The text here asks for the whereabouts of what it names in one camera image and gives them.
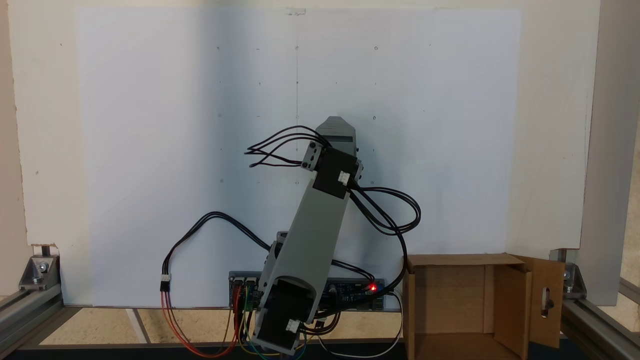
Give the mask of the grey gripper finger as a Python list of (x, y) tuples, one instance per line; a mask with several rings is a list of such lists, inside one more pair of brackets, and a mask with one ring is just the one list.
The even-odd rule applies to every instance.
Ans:
[(355, 137), (355, 128), (340, 116), (329, 116), (316, 127), (323, 137)]

